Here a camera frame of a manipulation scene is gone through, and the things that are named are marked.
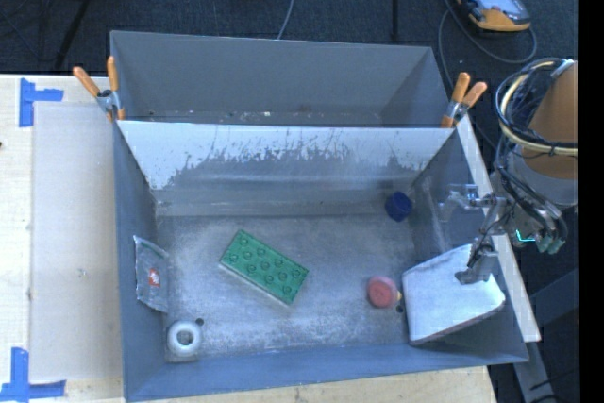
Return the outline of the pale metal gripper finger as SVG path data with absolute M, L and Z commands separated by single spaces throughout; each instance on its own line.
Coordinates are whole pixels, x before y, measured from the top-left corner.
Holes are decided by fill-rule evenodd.
M 483 209 L 493 205 L 491 193 L 481 195 L 476 184 L 449 184 L 445 189 L 445 200 L 438 203 L 441 210 Z
M 466 268 L 455 274 L 460 284 L 474 284 L 487 282 L 495 269 L 498 261 L 498 252 L 495 249 L 491 236 L 476 237 L 471 244 L 470 255 Z

